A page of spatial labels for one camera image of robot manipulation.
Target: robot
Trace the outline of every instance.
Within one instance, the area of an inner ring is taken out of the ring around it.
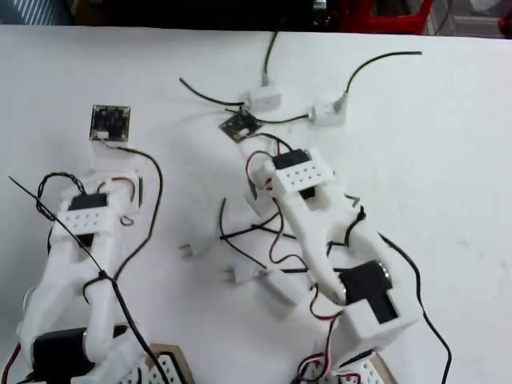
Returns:
[[[419,320],[422,308],[401,278],[400,256],[372,228],[364,210],[358,213],[352,207],[319,152],[291,150],[267,158],[250,180],[269,187],[256,194],[253,189],[246,199],[262,217],[275,208],[275,201],[319,292],[342,308],[330,334],[332,367],[350,369]],[[362,264],[337,275],[327,258],[326,244],[331,240],[344,242]]]

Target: black wire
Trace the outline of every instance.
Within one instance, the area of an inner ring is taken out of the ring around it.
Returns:
[[[269,232],[271,234],[278,234],[279,233],[279,231],[273,230],[272,228],[269,228],[267,226],[262,226],[261,224],[260,225],[252,224],[250,229],[251,230],[263,230],[263,231]],[[283,233],[283,234],[281,234],[281,236],[283,236],[284,238],[292,238],[293,240],[297,240],[297,237],[295,237],[292,234],[285,234],[285,233]],[[231,234],[227,234],[226,237],[230,238],[232,236],[231,236]],[[342,242],[328,242],[327,245],[329,245],[329,244],[331,244],[332,246],[346,246]]]
[[[151,156],[149,156],[148,154],[143,154],[142,152],[139,152],[139,151],[135,151],[135,150],[130,150],[129,148],[120,148],[118,147],[117,149],[121,149],[121,150],[128,150],[128,152],[132,152],[132,153],[138,153],[138,154],[142,154],[143,156],[146,156],[146,157],[149,157],[151,159],[153,159]],[[64,230],[66,230],[67,233],[69,233],[71,235],[71,237],[78,243],[78,245],[90,256],[90,258],[93,260],[94,264],[96,264],[96,267],[98,268],[98,277],[94,280],[92,280],[91,282],[88,282],[84,285],[83,287],[83,293],[84,293],[84,298],[85,297],[85,291],[86,291],[86,288],[88,287],[88,285],[90,284],[93,284],[97,281],[100,281],[100,280],[109,280],[111,283],[112,283],[112,288],[114,289],[114,293],[116,295],[116,298],[118,299],[119,301],[119,305],[121,306],[121,309],[122,309],[122,312],[124,313],[125,317],[126,317],[126,320],[128,321],[128,324],[130,326],[130,328],[132,329],[132,331],[134,332],[134,335],[137,339],[137,341],[139,342],[139,344],[141,345],[141,347],[144,349],[144,351],[150,356],[151,360],[153,360],[153,363],[156,365],[157,369],[158,369],[158,372],[160,373],[160,375],[162,376],[162,380],[164,381],[165,384],[170,384],[169,383],[169,379],[167,378],[166,376],[166,373],[165,371],[163,370],[162,368],[162,365],[160,364],[160,362],[158,361],[158,359],[156,358],[156,356],[153,354],[153,351],[151,350],[151,348],[149,348],[149,346],[147,345],[146,341],[144,340],[144,338],[141,336],[140,332],[138,331],[138,328],[137,326],[135,325],[135,322],[133,320],[133,318],[131,317],[131,313],[130,311],[128,310],[128,307],[126,306],[126,303],[124,301],[124,298],[123,296],[121,295],[121,291],[119,289],[119,286],[116,282],[116,280],[114,278],[111,278],[105,271],[103,268],[100,267],[100,265],[98,264],[98,262],[96,261],[96,259],[94,258],[94,256],[92,255],[92,253],[89,251],[89,249],[84,245],[84,243],[82,242],[82,240],[80,240],[80,238],[78,238],[75,234],[73,234],[73,232],[70,231],[70,229],[63,223],[59,220],[59,218],[57,218],[54,214],[52,214],[50,212],[50,210],[41,202],[41,200],[35,196],[34,194],[32,194],[30,191],[28,191],[28,189],[26,189],[24,186],[22,186],[19,182],[17,182],[16,180],[14,180],[11,176],[9,176],[10,180],[12,182],[14,182],[14,184],[16,184],[17,186],[19,186],[22,190],[24,190],[29,196],[31,196],[32,198],[34,198],[40,205],[41,207],[44,209],[44,211],[46,213],[50,213],[50,217],[51,217],[51,220],[52,221],[56,221],[58,222],[62,228],[64,228]],[[158,212],[158,205],[159,205],[159,202],[157,202],[157,209],[155,210],[155,213],[154,213],[154,218],[156,218],[156,213]]]
[[[263,124],[284,124],[285,122],[294,122],[295,120],[301,120],[303,118],[308,118],[308,114],[301,114],[300,116],[295,116],[294,118],[287,118],[286,120],[263,120],[262,118],[256,118],[259,122]]]
[[[446,22],[450,18],[451,11],[454,7],[454,0],[447,0],[446,1],[446,13],[444,17],[442,18],[442,21],[439,23],[438,28],[434,32],[434,36],[437,36],[439,32],[444,28]]]
[[[125,315],[126,321],[128,322],[128,325],[130,326],[130,329],[135,335],[135,338],[137,339],[138,343],[141,345],[144,352],[147,353],[147,355],[151,358],[155,366],[157,367],[158,372],[162,376],[162,380],[165,384],[170,384],[169,379],[167,378],[166,372],[164,371],[162,365],[158,361],[158,358],[154,355],[153,351],[151,350],[150,346],[148,346],[146,340],[144,340],[144,337],[141,335],[140,331],[137,328],[137,325],[134,322],[134,319],[131,317],[131,313],[128,310],[128,306],[126,305],[125,299],[121,294],[121,291],[119,289],[118,282],[116,282],[113,278],[111,278],[104,270],[101,270],[98,274],[98,277],[95,279],[95,281],[101,281],[101,280],[108,280],[112,284],[112,289],[114,290],[115,297],[117,298],[119,305],[121,306],[121,310],[123,314]]]
[[[276,29],[272,33],[272,39],[270,40],[269,47],[266,50],[265,55],[265,63],[263,64],[263,73],[267,75],[269,73],[269,59],[270,59],[270,53],[272,52],[272,48],[274,48],[275,39],[278,37],[279,31],[281,28]]]
[[[279,220],[280,220],[281,224],[279,225],[279,230],[278,230],[278,233],[277,233],[277,237],[274,240],[272,246],[270,247],[269,259],[274,264],[281,264],[282,262],[284,262],[288,258],[298,258],[301,261],[301,263],[304,265],[304,267],[307,268],[308,266],[307,266],[306,262],[298,254],[288,254],[287,256],[285,256],[284,258],[280,258],[279,260],[273,260],[272,259],[272,251],[275,248],[275,246],[277,245],[277,243],[279,241],[279,238],[282,236],[282,233],[283,233],[284,227],[285,227],[285,217],[282,214],[281,206],[279,205],[278,201],[275,198],[273,198],[272,200],[274,201],[275,206],[278,208],[278,215],[279,215]]]
[[[215,104],[220,104],[221,106],[243,106],[244,102],[223,102],[222,100],[217,100],[216,98],[210,98],[204,94],[199,93],[194,88],[192,88],[185,80],[182,78],[179,78],[179,81],[181,84],[183,84],[190,92],[195,94],[196,96],[199,96],[200,98],[204,98],[205,100],[209,102],[214,102]]]
[[[119,218],[119,221],[121,222],[122,226],[132,226],[135,224],[135,220],[132,218],[129,218],[128,216],[124,215]]]
[[[99,269],[99,270],[102,270],[102,268],[100,267],[100,265],[98,264],[98,262],[96,261],[96,259],[94,258],[94,256],[92,255],[92,253],[89,251],[89,249],[84,245],[84,243],[82,242],[82,240],[80,240],[79,238],[77,238],[77,236],[70,231],[70,229],[57,217],[55,216],[49,209],[47,206],[45,206],[43,204],[43,202],[35,195],[33,194],[32,192],[30,192],[27,188],[25,188],[24,186],[22,186],[19,182],[17,182],[16,180],[14,180],[11,176],[9,176],[9,179],[14,183],[16,184],[18,187],[20,187],[26,194],[28,194],[29,196],[31,196],[42,208],[42,210],[44,210],[47,214],[49,214],[50,216],[50,220],[51,221],[56,221],[58,222],[62,228],[64,228],[64,230],[70,234],[70,236],[78,243],[78,245],[80,246],[80,248],[82,248],[86,254],[89,255],[89,257],[92,259],[92,261],[94,262],[94,264],[96,264],[96,267]]]
[[[234,250],[239,252],[242,256],[245,256],[246,258],[248,258],[252,262],[255,262],[256,264],[258,264],[261,268],[266,270],[267,267],[266,267],[265,264],[263,264],[262,262],[260,262],[259,260],[255,259],[255,258],[253,258],[250,254],[248,254],[247,252],[244,252],[243,250],[238,248],[235,244],[230,242],[229,238],[224,233],[224,226],[222,225],[222,218],[224,217],[224,209],[225,208],[226,208],[226,198],[224,198],[222,200],[221,210],[220,210],[220,212],[218,214],[218,227],[219,227],[219,229],[221,231],[221,238],[222,238],[222,240],[224,240],[231,248],[233,248]]]
[[[448,346],[448,343],[445,341],[444,338],[442,338],[441,334],[438,332],[438,330],[436,330],[434,324],[432,324],[432,321],[429,319],[428,315],[426,314],[425,307],[423,306],[423,300],[422,300],[422,276],[419,272],[419,269],[416,266],[416,264],[414,263],[413,259],[410,258],[410,256],[408,254],[406,254],[406,252],[404,250],[402,250],[402,248],[397,246],[394,242],[389,240],[383,234],[379,234],[379,235],[380,235],[381,239],[388,246],[390,246],[393,250],[398,252],[406,260],[406,262],[410,265],[410,267],[414,271],[414,275],[416,276],[416,298],[418,299],[420,306],[422,306],[423,318],[425,319],[425,322],[429,326],[430,330],[432,330],[432,332],[435,334],[435,337],[438,338],[438,340],[445,347],[446,352],[448,353],[448,359],[446,360],[445,370],[444,370],[444,373],[442,375],[442,380],[441,380],[441,383],[445,384],[446,379],[448,378],[448,372],[450,371],[450,365],[451,365],[451,360],[452,360],[451,350],[450,350],[450,346]]]
[[[352,230],[355,228],[355,226],[357,224],[359,224],[360,222],[362,222],[365,218],[366,218],[365,207],[361,206],[359,208],[359,213],[356,216],[355,220],[353,220],[352,223],[346,228],[345,241],[344,241],[345,246],[350,247],[350,233],[352,233]]]
[[[253,134],[251,136],[249,136],[248,138],[257,138],[257,137],[265,137],[265,138],[272,138],[273,140],[275,140],[276,142],[279,142],[280,144],[283,144],[290,152],[292,150],[294,150],[290,144],[288,144],[287,142],[285,142],[283,139],[281,138],[278,138],[277,136],[273,135],[273,134],[266,134],[264,132],[261,132],[260,134]]]
[[[46,238],[46,250],[48,251],[48,256],[50,256],[50,251],[51,251],[51,243],[50,243],[50,238],[51,238],[51,233],[54,231],[54,228],[51,227],[50,228],[50,231],[48,232],[48,237]]]
[[[345,93],[348,93],[349,89],[350,89],[350,84],[352,84],[352,81],[354,80],[355,78],[355,75],[358,74],[358,72],[360,70],[362,70],[365,66],[367,66],[368,64],[371,64],[372,62],[376,62],[377,60],[380,60],[382,58],[388,58],[390,56],[404,56],[404,55],[414,55],[414,54],[423,54],[423,52],[419,51],[419,50],[412,50],[412,51],[403,51],[403,52],[389,52],[388,54],[380,54],[379,56],[376,56],[374,58],[371,58],[370,60],[368,60],[367,62],[364,62],[363,64],[361,64],[356,70],[355,72],[352,73],[352,76],[350,76],[350,80],[349,82],[346,84],[346,89],[345,89]]]
[[[61,178],[68,178],[72,181],[73,184],[76,185],[78,188],[78,192],[81,194],[86,194],[86,189],[83,186],[83,183],[74,175],[74,174],[68,174],[67,172],[52,172],[51,174],[47,174],[39,183],[38,187],[38,199],[42,199],[42,194],[45,191],[45,186],[48,180],[55,177],[61,177]],[[52,219],[52,213],[49,210],[45,210],[44,205],[40,202],[36,201],[35,208],[38,210],[40,214],[42,214],[45,218],[47,218],[50,221],[54,221]]]
[[[149,230],[149,232],[147,234],[146,239],[144,239],[144,241],[141,242],[141,244],[137,248],[135,248],[135,250],[131,254],[128,255],[128,257],[122,262],[122,264],[120,265],[120,267],[116,271],[116,273],[114,275],[114,280],[117,281],[119,279],[119,276],[121,275],[121,273],[125,269],[126,265],[130,262],[130,260],[132,258],[135,257],[135,255],[137,255],[137,253],[142,248],[144,248],[144,246],[148,243],[149,240],[151,240],[151,237],[153,236],[154,224],[156,223],[157,216],[158,216],[158,209],[160,208],[160,202],[162,201],[163,176],[162,176],[162,170],[160,169],[160,165],[149,154],[141,152],[140,150],[134,150],[132,148],[125,148],[125,147],[122,147],[122,146],[107,146],[107,147],[111,148],[111,149],[114,149],[114,150],[122,150],[124,152],[128,152],[128,153],[131,153],[131,154],[139,154],[139,155],[141,155],[141,156],[151,160],[151,162],[154,165],[154,168],[157,170],[157,173],[158,173],[158,196],[157,196],[157,201],[154,204],[154,211],[153,211],[153,217],[151,219],[150,230]]]
[[[226,112],[231,112],[232,114],[238,114],[239,112],[237,110],[230,110],[229,108],[224,109]],[[257,118],[256,116],[252,115],[253,118],[256,119],[257,122],[261,122],[263,124],[284,124],[285,122],[294,122],[295,120],[300,120],[302,118],[308,118],[308,114],[301,114],[300,116],[295,116],[294,118],[287,118],[285,120],[263,120],[262,118]]]
[[[239,230],[237,232],[232,232],[230,234],[224,234],[222,236],[219,236],[218,238],[220,238],[221,240],[225,240],[227,238],[236,238],[237,236],[240,236],[241,234],[248,234],[249,232],[259,230],[259,229],[263,228],[265,225],[267,225],[269,222],[274,220],[277,216],[278,216],[278,213],[276,212],[275,214],[272,215],[272,217],[268,218],[267,220],[265,220],[264,222],[262,222],[260,224],[252,224],[251,227],[247,228],[246,230]]]

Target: red chair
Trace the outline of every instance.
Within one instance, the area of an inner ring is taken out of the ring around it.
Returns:
[[[361,34],[422,34],[434,0],[423,0],[419,12],[406,16],[383,17],[370,13],[375,0],[341,0],[341,32]]]

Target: black cable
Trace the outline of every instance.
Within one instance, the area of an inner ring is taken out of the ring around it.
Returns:
[[[230,240],[226,237],[226,234],[224,233],[224,226],[222,225],[222,219],[224,217],[224,208],[226,208],[226,198],[224,198],[222,200],[222,204],[221,204],[221,210],[218,214],[218,227],[221,231],[221,238],[231,247],[233,248],[234,250],[236,250],[237,252],[239,252],[242,256],[245,256],[246,258],[248,258],[249,260],[251,260],[252,262],[255,262],[256,264],[258,264],[261,268],[263,268],[264,270],[266,270],[266,265],[263,264],[262,262],[260,262],[259,260],[253,258],[250,254],[248,254],[247,252],[244,252],[243,250],[241,250],[240,248],[238,248],[235,244],[233,244],[232,242],[230,242]]]
[[[117,282],[111,278],[105,271],[103,268],[100,267],[100,265],[98,264],[98,262],[96,261],[96,259],[94,258],[94,256],[92,255],[92,253],[87,249],[87,247],[84,245],[84,243],[82,242],[82,240],[80,240],[80,238],[78,238],[77,236],[75,236],[75,234],[73,234],[73,232],[70,231],[70,229],[66,226],[66,224],[64,224],[63,222],[61,222],[54,214],[51,213],[51,211],[41,202],[41,200],[34,194],[32,194],[27,188],[25,188],[24,186],[22,186],[19,182],[17,182],[16,180],[14,180],[11,176],[9,176],[10,180],[16,184],[17,186],[19,186],[22,190],[24,190],[29,196],[31,196],[32,198],[34,198],[36,200],[36,202],[38,202],[41,207],[44,209],[45,212],[47,213],[50,213],[50,216],[51,216],[51,220],[52,221],[56,221],[58,222],[62,228],[64,228],[64,230],[66,230],[66,232],[68,234],[71,235],[71,237],[77,242],[77,244],[80,246],[80,248],[82,248],[89,256],[90,258],[93,260],[94,264],[96,264],[96,267],[98,268],[98,277],[94,280],[92,280],[90,283],[88,283],[88,285],[90,284],[93,284],[94,282],[97,282],[97,281],[100,281],[100,280],[109,280],[111,283],[112,283],[112,288],[114,289],[114,293],[116,295],[116,298],[118,299],[119,301],[119,305],[121,306],[121,309],[122,309],[122,312],[124,313],[125,317],[126,317],[126,320],[128,321],[128,324],[130,326],[130,328],[132,329],[132,331],[134,332],[134,335],[137,339],[137,341],[139,342],[139,344],[141,345],[141,347],[144,349],[144,351],[150,356],[151,360],[153,360],[154,364],[156,365],[157,369],[158,369],[158,372],[162,375],[162,380],[164,381],[165,384],[170,384],[169,383],[169,380],[166,376],[166,373],[165,371],[163,370],[162,368],[162,365],[160,364],[160,362],[158,361],[158,359],[156,358],[156,356],[153,354],[153,351],[151,351],[151,348],[149,348],[149,346],[147,345],[146,341],[144,340],[144,338],[140,335],[140,332],[138,331],[138,328],[137,326],[135,325],[134,323],[134,320],[132,319],[131,317],[131,314],[130,312],[128,311],[128,307],[126,306],[126,303],[124,301],[124,298],[122,297],[121,295],[121,291],[119,290],[119,287],[118,287],[118,284]],[[83,288],[83,293],[84,293],[84,297],[85,297],[85,289],[86,287],[88,286],[87,284],[84,286]]]
[[[199,93],[198,91],[196,91],[194,88],[192,88],[189,83],[187,83],[185,80],[183,80],[182,78],[179,78],[179,81],[181,84],[183,84],[190,92],[192,92],[193,94],[195,94],[196,96],[199,96],[200,98],[204,98],[205,100],[209,101],[209,102],[214,102],[215,104],[220,104],[221,106],[243,106],[245,105],[244,102],[224,102],[222,100],[217,100],[216,98],[211,98],[211,97],[208,97],[204,94],[201,94]]]
[[[253,232],[254,230],[259,230],[262,227],[264,227],[265,225],[267,225],[269,222],[274,220],[277,216],[278,216],[278,213],[276,212],[270,218],[268,218],[264,222],[261,222],[260,224],[253,224],[253,225],[251,225],[250,228],[247,228],[245,230],[239,230],[237,232],[232,232],[230,234],[224,234],[222,236],[219,236],[218,238],[220,238],[221,240],[225,240],[227,238],[236,238],[237,236],[240,236],[241,234],[248,234],[249,232]]]
[[[138,330],[137,326],[135,325],[134,319],[131,317],[131,313],[128,310],[128,307],[126,306],[126,302],[124,297],[121,294],[121,291],[119,289],[118,282],[116,282],[113,278],[111,278],[104,270],[100,270],[98,277],[95,279],[95,281],[101,281],[101,280],[108,280],[112,284],[112,289],[114,290],[115,297],[117,298],[119,305],[121,306],[121,310],[123,314],[125,315],[126,321],[128,322],[128,325],[130,326],[130,329],[134,333],[135,338],[137,339],[138,343],[141,345],[144,352],[147,353],[147,355],[151,358],[155,366],[157,367],[158,372],[162,376],[162,380],[165,384],[170,384],[169,379],[167,378],[166,372],[164,371],[162,364],[158,361],[158,358],[154,355],[153,351],[151,350],[150,346],[148,346],[146,340],[144,340],[144,337],[141,335],[140,331]]]
[[[20,187],[26,194],[28,194],[29,196],[31,196],[36,202],[37,204],[40,205],[41,209],[44,210],[44,212],[46,214],[49,215],[49,220],[51,220],[52,222],[55,221],[55,222],[58,222],[62,228],[64,228],[64,230],[70,234],[70,236],[77,242],[78,246],[80,246],[80,248],[82,248],[86,254],[89,255],[89,257],[92,259],[92,261],[94,262],[94,264],[96,264],[96,267],[99,269],[99,270],[102,270],[102,268],[99,266],[98,262],[96,261],[96,259],[94,258],[94,256],[92,255],[92,253],[89,251],[89,249],[84,245],[84,243],[82,242],[82,240],[80,240],[79,238],[77,238],[77,236],[70,231],[70,229],[57,217],[55,216],[51,211],[50,209],[48,209],[47,206],[45,206],[43,204],[43,202],[35,195],[33,194],[32,192],[30,192],[27,188],[25,188],[24,186],[22,186],[19,182],[17,182],[16,180],[14,180],[11,176],[9,176],[9,179],[14,183],[16,184],[18,187]]]
[[[239,112],[237,110],[230,110],[229,108],[224,109],[226,112],[231,112],[232,114],[238,114]],[[285,122],[294,122],[295,120],[300,120],[302,118],[308,118],[308,114],[301,114],[300,116],[295,116],[294,118],[287,118],[285,120],[263,120],[262,118],[257,118],[256,116],[252,115],[253,118],[256,119],[257,122],[261,122],[263,124],[284,124]]]
[[[295,116],[294,118],[287,118],[286,120],[263,120],[262,118],[256,118],[259,122],[263,124],[284,124],[285,122],[294,122],[296,120],[301,120],[303,118],[308,118],[308,114],[301,114],[300,116]]]
[[[68,178],[72,181],[73,184],[76,185],[78,192],[81,194],[86,194],[86,189],[83,186],[83,183],[74,175],[74,174],[68,174],[67,172],[52,172],[51,174],[47,174],[39,183],[38,187],[38,199],[42,199],[42,194],[45,191],[45,186],[48,180],[55,177],[61,177],[61,178]],[[38,210],[40,214],[42,214],[45,218],[47,218],[50,221],[54,221],[52,219],[52,213],[49,210],[44,209],[44,205],[42,205],[40,202],[36,201],[35,208]]]
[[[430,330],[432,330],[432,332],[434,333],[435,337],[438,338],[438,340],[445,347],[446,352],[448,353],[448,359],[446,360],[445,370],[444,370],[444,373],[442,375],[442,380],[441,380],[441,384],[446,384],[446,379],[448,378],[448,372],[450,371],[452,354],[451,354],[450,346],[448,346],[448,343],[445,341],[444,338],[442,338],[441,334],[438,332],[438,330],[436,330],[434,324],[432,324],[432,322],[430,321],[428,315],[426,314],[425,307],[423,306],[423,300],[422,300],[422,276],[421,276],[421,274],[419,272],[419,269],[416,266],[416,264],[414,263],[413,259],[410,258],[410,256],[408,254],[406,254],[406,252],[404,250],[402,250],[402,248],[397,246],[394,242],[389,240],[383,234],[379,234],[379,235],[380,235],[381,239],[388,246],[390,246],[393,250],[398,252],[406,260],[406,262],[410,265],[410,267],[414,271],[414,275],[416,276],[416,298],[418,299],[418,302],[419,302],[420,306],[422,306],[423,318],[425,319],[425,322],[428,325],[428,327],[430,328]]]
[[[278,37],[278,34],[279,34],[280,29],[281,29],[281,27],[277,28],[277,29],[272,33],[272,38],[270,39],[269,47],[268,47],[268,48],[267,48],[267,50],[266,50],[265,62],[264,62],[264,64],[263,64],[263,74],[264,74],[264,77],[266,77],[266,75],[268,75],[268,73],[269,73],[269,59],[270,59],[270,53],[272,52],[272,48],[274,48],[275,39]]]
[[[434,32],[434,36],[437,36],[439,32],[444,28],[446,22],[450,18],[451,11],[454,7],[454,0],[447,0],[446,1],[446,12],[444,17],[442,18],[441,22],[439,23],[438,28]]]
[[[273,140],[275,140],[276,142],[279,142],[280,144],[283,144],[290,152],[292,150],[294,150],[290,144],[288,144],[287,142],[285,142],[283,139],[281,138],[278,138],[277,136],[273,135],[273,134],[267,134],[265,132],[261,132],[260,134],[253,134],[251,136],[249,136],[248,138],[257,138],[257,137],[265,137],[265,138],[272,138]]]
[[[154,204],[154,211],[153,211],[153,217],[151,219],[150,230],[149,230],[149,232],[147,234],[146,239],[144,239],[144,241],[141,242],[141,244],[137,248],[135,248],[135,250],[131,254],[128,255],[128,257],[122,262],[122,264],[120,265],[120,267],[116,271],[116,273],[114,275],[114,280],[117,281],[117,280],[119,280],[119,276],[121,275],[121,273],[125,269],[126,265],[130,262],[130,260],[132,258],[135,257],[135,255],[137,255],[137,253],[142,248],[144,248],[144,246],[148,243],[149,240],[151,240],[151,237],[153,236],[154,224],[156,223],[157,216],[158,216],[158,210],[160,208],[160,202],[162,201],[163,175],[162,175],[162,170],[160,169],[160,165],[158,164],[158,162],[151,155],[146,154],[144,152],[141,152],[140,150],[134,150],[132,148],[125,148],[125,147],[122,147],[122,146],[109,146],[106,143],[105,143],[105,145],[108,148],[111,148],[113,150],[122,150],[122,151],[128,152],[130,154],[139,154],[139,155],[149,159],[153,163],[154,168],[157,170],[157,173],[158,173],[158,196],[157,196],[157,201]]]
[[[361,198],[359,198],[357,196],[351,196],[349,194],[344,194],[344,195],[349,200],[352,200],[352,208],[355,208],[357,206],[357,204],[359,204],[359,202],[361,201]]]
[[[346,228],[345,241],[344,241],[345,246],[350,247],[350,233],[355,228],[355,226],[357,224],[359,224],[360,222],[362,222],[365,218],[366,218],[365,207],[361,206],[359,208],[359,213],[356,216],[355,220],[353,220],[352,223]]]
[[[388,58],[390,56],[405,56],[405,55],[415,55],[415,54],[423,54],[423,52],[419,51],[419,50],[412,50],[412,51],[403,51],[403,52],[389,52],[388,54],[380,54],[379,56],[376,56],[374,58],[371,58],[370,60],[368,60],[367,62],[364,62],[363,64],[361,64],[356,70],[355,72],[352,73],[352,76],[350,76],[350,80],[349,82],[346,84],[346,89],[345,89],[345,93],[348,93],[349,89],[350,89],[350,84],[352,84],[352,81],[354,80],[355,78],[355,75],[358,74],[358,72],[360,70],[362,70],[365,66],[367,66],[368,64],[371,64],[372,62],[376,62],[377,60],[380,60],[382,58]]]
[[[50,228],[50,231],[48,232],[48,237],[46,238],[46,250],[48,251],[48,256],[50,256],[50,251],[51,251],[51,243],[50,243],[50,238],[51,238],[51,233],[54,231],[54,228],[51,227]]]

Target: red wire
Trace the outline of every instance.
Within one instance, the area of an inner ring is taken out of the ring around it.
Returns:
[[[327,340],[326,340],[326,348],[325,348],[325,350],[323,352],[319,353],[319,354],[312,354],[311,356],[308,356],[307,358],[304,358],[299,363],[298,368],[297,368],[297,372],[298,372],[298,378],[301,381],[304,381],[304,382],[317,382],[320,378],[325,377],[327,372],[329,371],[329,368],[330,368],[330,336],[332,335],[332,332],[333,332],[334,323],[336,322],[336,319],[338,318],[338,316],[340,316],[341,314],[342,314],[342,312],[339,312],[330,321],[329,332],[327,333]],[[320,375],[317,376],[316,378],[313,378],[313,379],[304,379],[302,377],[303,369],[307,368],[307,365],[310,364],[312,361],[318,360],[318,359],[320,359],[322,357],[324,357],[324,363],[323,363],[323,368],[322,368],[322,372],[320,373]]]
[[[360,374],[340,374],[340,378],[356,378],[357,381],[355,384],[361,384],[361,375]]]
[[[342,314],[341,311],[337,312],[336,314],[332,314],[331,316],[321,316],[319,314],[316,314],[313,310],[313,305],[315,304],[315,302],[317,301],[317,298],[318,298],[318,284],[315,283],[313,285],[313,287],[315,288],[315,292],[314,292],[313,300],[311,300],[311,303],[310,303],[310,312],[313,316],[315,316],[318,320],[331,321],[331,320],[337,318],[340,314]]]
[[[2,372],[2,384],[7,384],[7,376],[9,376],[9,370],[12,367],[12,365],[14,364],[14,361],[16,361],[16,358],[18,357],[19,351],[21,349],[22,349],[22,347],[19,344],[17,344],[16,347],[14,348],[14,351],[13,351],[12,355],[10,356],[9,360],[7,360],[7,364],[4,367],[3,372]]]
[[[135,187],[135,184],[133,181],[131,181],[129,178],[112,178],[112,181],[113,182],[119,182],[119,181],[125,181],[125,182],[129,182],[131,184],[131,197],[130,197],[130,201],[132,202],[134,200],[134,197],[135,197],[135,190],[137,189]],[[99,191],[101,190],[101,188],[103,188],[103,186],[105,185],[106,183],[105,182],[102,182],[98,188],[96,188],[96,193],[99,194]]]
[[[252,154],[249,155],[249,157],[247,158],[247,162],[246,162],[246,176],[247,176],[247,180],[251,181],[255,186],[256,188],[258,188],[259,190],[264,190],[265,189],[265,186],[266,184],[268,183],[268,180],[267,182],[265,183],[265,186],[258,186],[255,182],[253,182],[249,176],[249,164],[250,164],[250,161],[252,160],[252,158],[256,155],[256,154],[265,154],[267,155],[269,158],[272,158],[272,155],[269,154],[268,152],[265,152],[264,150],[256,150],[255,152],[253,152]]]

